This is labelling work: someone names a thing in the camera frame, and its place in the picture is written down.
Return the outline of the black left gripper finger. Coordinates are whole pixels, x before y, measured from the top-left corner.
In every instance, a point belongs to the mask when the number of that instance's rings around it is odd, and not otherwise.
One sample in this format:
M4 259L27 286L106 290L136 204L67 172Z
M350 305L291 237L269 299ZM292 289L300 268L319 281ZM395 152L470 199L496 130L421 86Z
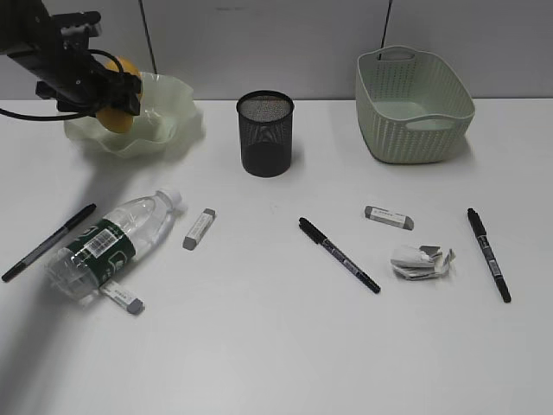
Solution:
M110 71L109 90L113 95L141 95L142 79L140 74L129 72Z
M110 107L115 110L127 113L131 116L138 116L141 111L142 90L112 89L110 91Z

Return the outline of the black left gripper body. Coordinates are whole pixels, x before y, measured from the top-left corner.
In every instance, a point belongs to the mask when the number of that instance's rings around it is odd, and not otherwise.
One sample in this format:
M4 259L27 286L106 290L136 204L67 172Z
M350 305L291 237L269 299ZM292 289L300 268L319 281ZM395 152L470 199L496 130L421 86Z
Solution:
M113 72L94 58L88 41L12 41L7 56L38 78L35 93L64 112L95 113L113 99Z

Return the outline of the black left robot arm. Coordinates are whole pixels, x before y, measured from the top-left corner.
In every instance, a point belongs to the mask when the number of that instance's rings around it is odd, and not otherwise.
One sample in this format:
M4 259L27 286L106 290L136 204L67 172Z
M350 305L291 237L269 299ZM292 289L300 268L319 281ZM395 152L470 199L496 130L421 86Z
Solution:
M35 94L56 100L60 112L93 117L111 107L137 116L140 77L89 48L100 21L97 11L51 15L41 1L2 1L1 54L37 77Z

